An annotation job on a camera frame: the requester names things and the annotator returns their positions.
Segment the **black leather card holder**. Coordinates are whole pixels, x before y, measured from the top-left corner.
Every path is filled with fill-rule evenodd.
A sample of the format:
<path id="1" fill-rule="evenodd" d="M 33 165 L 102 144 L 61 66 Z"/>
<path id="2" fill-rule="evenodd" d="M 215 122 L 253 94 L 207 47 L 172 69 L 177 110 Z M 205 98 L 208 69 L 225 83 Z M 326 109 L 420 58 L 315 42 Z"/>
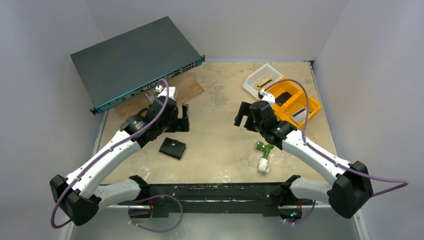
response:
<path id="1" fill-rule="evenodd" d="M 159 152 L 174 159 L 181 160 L 186 147 L 187 145 L 185 143 L 166 137 L 159 148 Z"/>

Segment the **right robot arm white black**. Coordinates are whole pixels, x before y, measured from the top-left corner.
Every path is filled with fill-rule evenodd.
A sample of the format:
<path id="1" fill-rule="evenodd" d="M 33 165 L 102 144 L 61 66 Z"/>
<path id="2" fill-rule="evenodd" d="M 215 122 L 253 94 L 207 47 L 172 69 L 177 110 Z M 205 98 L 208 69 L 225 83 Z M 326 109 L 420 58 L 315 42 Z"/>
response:
<path id="1" fill-rule="evenodd" d="M 259 133 L 268 144 L 297 157 L 324 179 L 292 177 L 280 191 L 284 202 L 292 204 L 298 199 L 315 200 L 329 204 L 337 214 L 350 219 L 373 196 L 371 181 L 365 177 L 369 173 L 365 164 L 339 158 L 303 137 L 293 124 L 277 119 L 269 101 L 243 101 L 234 125 L 240 126 L 243 117 L 247 117 L 244 128 Z"/>

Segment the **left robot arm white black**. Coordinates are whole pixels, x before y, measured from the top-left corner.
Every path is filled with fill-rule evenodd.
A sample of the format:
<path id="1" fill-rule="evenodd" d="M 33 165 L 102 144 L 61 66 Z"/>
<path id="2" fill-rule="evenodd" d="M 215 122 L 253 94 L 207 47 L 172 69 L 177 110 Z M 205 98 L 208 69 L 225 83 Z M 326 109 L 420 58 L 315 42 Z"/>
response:
<path id="1" fill-rule="evenodd" d="M 189 130 L 186 105 L 182 107 L 183 117 L 178 118 L 176 87 L 159 85 L 155 91 L 158 94 L 153 103 L 128 117 L 112 139 L 84 165 L 67 176 L 58 174 L 50 180 L 55 201 L 50 216 L 53 228 L 70 222 L 81 226 L 103 208 L 123 202 L 142 205 L 153 198 L 149 184 L 138 175 L 115 184 L 102 182 L 124 160 L 162 133 Z"/>

